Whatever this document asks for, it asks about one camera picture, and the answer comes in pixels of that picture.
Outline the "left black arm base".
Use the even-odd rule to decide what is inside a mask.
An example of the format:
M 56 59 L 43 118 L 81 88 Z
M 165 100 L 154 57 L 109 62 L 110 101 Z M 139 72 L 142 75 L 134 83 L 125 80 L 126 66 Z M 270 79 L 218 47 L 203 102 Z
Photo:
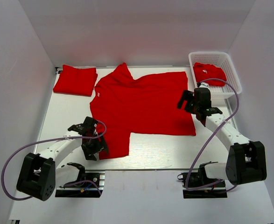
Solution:
M 86 171 L 76 181 L 57 187 L 56 198 L 100 198 L 104 190 L 105 172 Z

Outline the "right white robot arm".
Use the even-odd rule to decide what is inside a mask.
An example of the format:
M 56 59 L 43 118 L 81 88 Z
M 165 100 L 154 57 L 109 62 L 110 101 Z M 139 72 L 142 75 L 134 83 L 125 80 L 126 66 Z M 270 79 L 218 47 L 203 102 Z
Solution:
M 267 177 L 265 147 L 260 141 L 251 141 L 229 123 L 222 111 L 211 105 L 211 93 L 206 87 L 184 90 L 178 109 L 194 114 L 204 127 L 212 131 L 228 150 L 225 163 L 201 164 L 195 177 L 188 172 L 185 188 L 189 191 L 212 187 L 224 180 L 232 185 L 263 181 Z

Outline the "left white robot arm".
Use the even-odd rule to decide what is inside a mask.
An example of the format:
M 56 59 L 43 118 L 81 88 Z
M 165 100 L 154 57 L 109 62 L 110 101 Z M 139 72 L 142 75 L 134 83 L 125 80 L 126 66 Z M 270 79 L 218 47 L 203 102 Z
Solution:
M 16 189 L 41 201 L 48 200 L 56 187 L 82 187 L 88 184 L 98 189 L 92 179 L 86 178 L 83 165 L 65 162 L 65 159 L 80 148 L 86 160 L 95 161 L 96 154 L 108 151 L 104 139 L 106 131 L 106 125 L 92 117 L 71 125 L 63 137 L 52 139 L 50 147 L 24 157 Z

